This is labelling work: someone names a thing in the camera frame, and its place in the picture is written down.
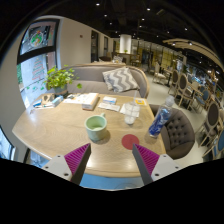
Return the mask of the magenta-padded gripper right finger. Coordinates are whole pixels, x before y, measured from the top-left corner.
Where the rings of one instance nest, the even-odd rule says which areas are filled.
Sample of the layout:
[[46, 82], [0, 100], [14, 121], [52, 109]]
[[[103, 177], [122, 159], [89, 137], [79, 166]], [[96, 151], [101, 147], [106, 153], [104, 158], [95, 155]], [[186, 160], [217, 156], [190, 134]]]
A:
[[158, 155], [138, 144], [133, 145], [132, 153], [145, 185], [181, 170], [167, 154]]

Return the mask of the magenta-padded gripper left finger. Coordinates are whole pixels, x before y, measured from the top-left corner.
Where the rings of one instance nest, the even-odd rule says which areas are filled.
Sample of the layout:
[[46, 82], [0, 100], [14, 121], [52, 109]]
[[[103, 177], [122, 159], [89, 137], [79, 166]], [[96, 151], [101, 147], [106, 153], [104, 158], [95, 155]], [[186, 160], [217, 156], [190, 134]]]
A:
[[79, 185], [90, 155], [91, 144], [87, 143], [66, 155], [56, 155], [42, 169]]

